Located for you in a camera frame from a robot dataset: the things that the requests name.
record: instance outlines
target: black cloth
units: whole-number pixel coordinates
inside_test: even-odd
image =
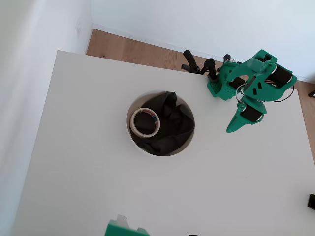
[[[185,105],[176,107],[177,96],[166,92],[154,97],[142,105],[158,115],[160,129],[153,137],[143,139],[131,132],[134,142],[148,153],[166,156],[180,148],[194,130],[194,119]]]

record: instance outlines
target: black cable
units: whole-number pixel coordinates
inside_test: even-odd
[[[293,89],[292,89],[292,93],[290,94],[290,96],[289,96],[289,97],[291,97],[291,96],[292,96],[292,94],[294,93],[294,85],[293,85],[292,87],[293,87]],[[285,99],[283,99],[283,100],[280,100],[280,101],[274,101],[274,102],[283,102],[283,101],[287,100],[289,97],[287,97],[287,98],[285,98]]]

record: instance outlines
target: green robot base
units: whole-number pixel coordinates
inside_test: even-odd
[[[244,63],[236,62],[230,55],[225,55],[223,66],[217,70],[213,59],[207,59],[200,69],[189,50],[183,54],[189,65],[183,64],[182,69],[194,74],[209,72],[207,87],[213,97],[226,101],[236,96],[237,111],[227,127],[228,133],[246,124],[261,122],[267,114],[263,102],[281,102],[277,100],[290,87],[294,88],[297,81],[292,71],[278,65],[277,58],[264,50],[260,50]],[[249,79],[243,80],[243,75],[247,75]],[[239,92],[244,95],[240,100],[237,98]]]

